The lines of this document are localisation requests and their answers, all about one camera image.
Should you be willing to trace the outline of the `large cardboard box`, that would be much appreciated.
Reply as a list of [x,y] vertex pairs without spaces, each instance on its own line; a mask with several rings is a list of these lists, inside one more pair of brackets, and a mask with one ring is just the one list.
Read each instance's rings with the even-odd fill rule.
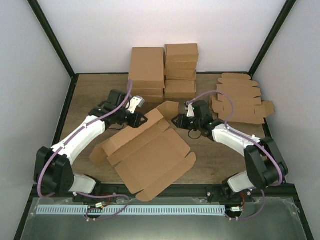
[[89,159],[96,166],[108,161],[139,201],[153,200],[196,162],[191,147],[170,127],[178,112],[178,102],[165,101],[140,127],[128,126],[97,144]]

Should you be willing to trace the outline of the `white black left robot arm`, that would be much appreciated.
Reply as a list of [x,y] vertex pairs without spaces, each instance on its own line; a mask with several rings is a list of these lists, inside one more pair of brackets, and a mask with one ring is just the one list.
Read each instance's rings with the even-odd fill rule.
[[64,193],[82,193],[91,202],[102,196],[98,180],[88,175],[75,174],[72,165],[80,153],[98,136],[114,124],[139,128],[148,119],[136,109],[143,106],[141,96],[111,90],[106,101],[93,108],[85,120],[70,135],[59,143],[41,147],[36,153],[34,181],[37,192],[43,197],[42,188],[49,196]]

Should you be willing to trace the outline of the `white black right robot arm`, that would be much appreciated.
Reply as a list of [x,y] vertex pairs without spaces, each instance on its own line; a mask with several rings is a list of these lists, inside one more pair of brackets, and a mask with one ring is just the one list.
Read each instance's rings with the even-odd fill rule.
[[186,104],[185,109],[186,114],[180,113],[171,120],[177,128],[199,131],[203,137],[223,144],[244,157],[246,170],[230,176],[222,183],[225,200],[236,200],[244,190],[264,190],[283,183],[289,169],[271,137],[247,135],[220,119],[214,119],[209,104],[204,100]]

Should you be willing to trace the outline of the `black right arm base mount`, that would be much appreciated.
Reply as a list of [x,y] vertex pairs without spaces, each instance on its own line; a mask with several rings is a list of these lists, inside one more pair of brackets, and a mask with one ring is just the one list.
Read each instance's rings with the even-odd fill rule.
[[242,205],[252,201],[252,196],[246,191],[234,193],[224,184],[206,184],[205,193],[209,203],[220,205]]

